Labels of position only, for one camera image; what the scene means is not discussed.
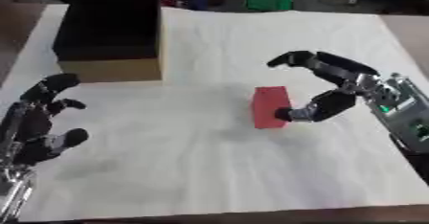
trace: white cloth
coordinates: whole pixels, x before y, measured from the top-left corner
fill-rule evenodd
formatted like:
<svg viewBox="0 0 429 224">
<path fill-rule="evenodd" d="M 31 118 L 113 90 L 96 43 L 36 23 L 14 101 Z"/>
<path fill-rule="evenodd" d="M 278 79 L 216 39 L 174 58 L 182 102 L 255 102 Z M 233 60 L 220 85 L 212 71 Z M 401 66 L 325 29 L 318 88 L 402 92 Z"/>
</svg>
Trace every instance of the white cloth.
<svg viewBox="0 0 429 224">
<path fill-rule="evenodd" d="M 65 7 L 50 6 L 0 90 L 2 109 L 59 69 Z M 165 81 L 83 84 L 63 94 L 54 132 L 88 142 L 40 164 L 22 220 L 428 204 L 429 189 L 362 103 L 323 123 L 253 128 L 255 86 L 285 85 L 303 105 L 332 85 L 265 63 L 323 50 L 429 83 L 374 15 L 233 14 L 163 9 Z"/>
</svg>

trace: table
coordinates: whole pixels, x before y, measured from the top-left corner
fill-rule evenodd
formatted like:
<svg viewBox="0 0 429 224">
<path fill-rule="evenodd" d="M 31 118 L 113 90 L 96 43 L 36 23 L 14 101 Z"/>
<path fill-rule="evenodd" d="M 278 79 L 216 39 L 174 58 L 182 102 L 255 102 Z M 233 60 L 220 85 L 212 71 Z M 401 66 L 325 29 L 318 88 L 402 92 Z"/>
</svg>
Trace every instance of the table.
<svg viewBox="0 0 429 224">
<path fill-rule="evenodd" d="M 5 49 L 1 49 L 0 54 L 7 56 L 6 60 L 13 62 L 13 56 L 17 55 L 17 50 L 22 47 L 25 42 L 26 35 L 28 35 L 31 30 L 32 23 L 37 19 L 37 15 L 40 13 L 42 6 L 23 6 L 23 5 L 7 5 L 3 6 L 6 9 L 12 9 L 10 18 L 22 17 L 23 12 L 32 11 L 34 14 L 24 16 L 27 27 L 23 28 L 24 31 L 21 34 L 11 34 L 5 36 L 2 32 L 2 43 L 5 46 L 10 47 L 10 52 L 8 53 Z M 418 42 L 415 40 L 413 33 L 410 33 L 410 29 L 413 29 L 415 32 L 420 33 L 418 37 L 423 39 L 429 34 L 423 33 L 420 29 L 413 28 L 417 24 L 425 24 L 425 17 L 409 17 L 409 16 L 386 16 L 383 18 L 387 26 L 390 27 L 402 44 L 407 48 L 410 54 L 414 58 L 418 58 L 417 62 L 422 67 L 423 70 L 427 70 L 427 64 L 425 63 L 424 48 L 418 46 Z M 12 21 L 1 22 L 0 26 L 7 27 L 12 26 Z M 404 27 L 404 23 L 408 23 L 408 28 Z M 16 38 L 17 41 L 14 45 L 5 44 L 11 43 L 10 40 L 14 39 L 16 35 L 20 37 Z M 240 221 L 242 223 L 248 223 L 260 220 L 271 220 L 270 222 L 282 222 L 285 220 L 429 220 L 429 206 L 396 206 L 396 207 L 371 207 L 371 208 L 351 208 L 351 209 L 335 209 L 335 210 L 312 210 L 312 211 L 283 211 L 283 212 L 274 212 L 274 213 L 234 213 L 234 214 L 203 214 L 195 216 L 173 216 L 173 217 L 164 217 L 159 218 L 160 220 L 183 220 L 185 222 L 193 222 L 195 220 L 200 221 L 213 221 L 213 220 L 223 220 L 227 223 L 233 221 Z"/>
</svg>

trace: black box lid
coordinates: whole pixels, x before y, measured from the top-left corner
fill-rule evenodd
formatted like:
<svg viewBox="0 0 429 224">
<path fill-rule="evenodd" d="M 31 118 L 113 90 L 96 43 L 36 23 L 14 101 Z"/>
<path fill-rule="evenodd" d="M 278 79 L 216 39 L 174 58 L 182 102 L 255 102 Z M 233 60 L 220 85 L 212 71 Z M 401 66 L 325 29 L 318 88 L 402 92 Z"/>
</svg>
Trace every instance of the black box lid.
<svg viewBox="0 0 429 224">
<path fill-rule="evenodd" d="M 58 60 L 158 56 L 160 0 L 74 0 L 54 43 Z"/>
</svg>

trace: black robotic finger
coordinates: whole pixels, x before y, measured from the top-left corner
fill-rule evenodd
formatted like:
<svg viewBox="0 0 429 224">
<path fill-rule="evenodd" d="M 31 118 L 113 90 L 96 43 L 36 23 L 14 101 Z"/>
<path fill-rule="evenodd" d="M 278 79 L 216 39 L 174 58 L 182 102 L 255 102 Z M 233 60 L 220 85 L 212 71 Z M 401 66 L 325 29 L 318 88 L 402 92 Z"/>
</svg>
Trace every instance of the black robotic finger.
<svg viewBox="0 0 429 224">
<path fill-rule="evenodd" d="M 58 157 L 64 150 L 80 145 L 88 137 L 86 130 L 77 128 L 61 136 L 45 136 L 28 141 L 16 155 L 14 162 L 34 166 Z"/>
<path fill-rule="evenodd" d="M 80 101 L 64 99 L 64 100 L 55 101 L 53 103 L 48 104 L 46 109 L 48 110 L 49 114 L 53 117 L 67 107 L 85 109 L 86 105 Z"/>
<path fill-rule="evenodd" d="M 313 121 L 320 122 L 329 119 L 356 105 L 356 96 L 339 91 L 327 91 L 312 99 L 316 110 Z"/>
<path fill-rule="evenodd" d="M 274 117 L 281 121 L 292 122 L 292 118 L 289 115 L 289 112 L 292 111 L 290 107 L 282 107 L 276 110 Z"/>
<path fill-rule="evenodd" d="M 61 91 L 80 84 L 75 74 L 59 74 L 45 78 L 21 96 L 22 101 L 50 103 Z"/>
<path fill-rule="evenodd" d="M 325 52 L 318 52 L 316 57 L 318 60 L 326 64 L 345 69 L 352 73 L 362 73 L 375 76 L 379 75 L 374 68 L 348 58 L 336 56 Z"/>
<path fill-rule="evenodd" d="M 308 51 L 288 52 L 267 63 L 268 67 L 286 64 L 290 67 L 305 67 L 306 62 L 315 55 Z"/>
</svg>

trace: robotic hand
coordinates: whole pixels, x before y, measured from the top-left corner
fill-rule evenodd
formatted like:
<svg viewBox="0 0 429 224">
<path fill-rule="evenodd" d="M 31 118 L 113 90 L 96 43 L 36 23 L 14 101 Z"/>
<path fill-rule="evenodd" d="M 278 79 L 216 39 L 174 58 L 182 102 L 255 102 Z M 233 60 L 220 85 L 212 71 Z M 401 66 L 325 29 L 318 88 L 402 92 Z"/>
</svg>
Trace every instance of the robotic hand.
<svg viewBox="0 0 429 224">
<path fill-rule="evenodd" d="M 281 64 L 307 68 L 316 77 L 335 84 L 337 88 L 313 98 L 302 109 L 278 109 L 275 116 L 280 120 L 320 122 L 353 107 L 358 96 L 386 103 L 395 103 L 399 97 L 397 90 L 382 81 L 373 68 L 343 57 L 324 52 L 312 54 L 297 51 L 288 52 L 268 62 L 269 67 Z"/>
<path fill-rule="evenodd" d="M 48 134 L 53 116 L 67 107 L 86 107 L 75 100 L 54 101 L 58 93 L 78 84 L 79 79 L 73 74 L 47 77 L 25 92 L 7 111 L 0 124 L 1 223 L 15 219 L 32 193 L 32 166 L 56 158 L 67 148 L 88 139 L 88 133 L 81 128 L 61 136 Z"/>
<path fill-rule="evenodd" d="M 337 87 L 302 109 L 279 108 L 276 118 L 319 122 L 353 107 L 356 98 L 363 97 L 396 147 L 429 185 L 429 99 L 413 82 L 399 74 L 381 80 L 369 66 L 323 52 L 289 52 L 268 62 L 269 67 L 281 64 L 305 67 Z"/>
</svg>

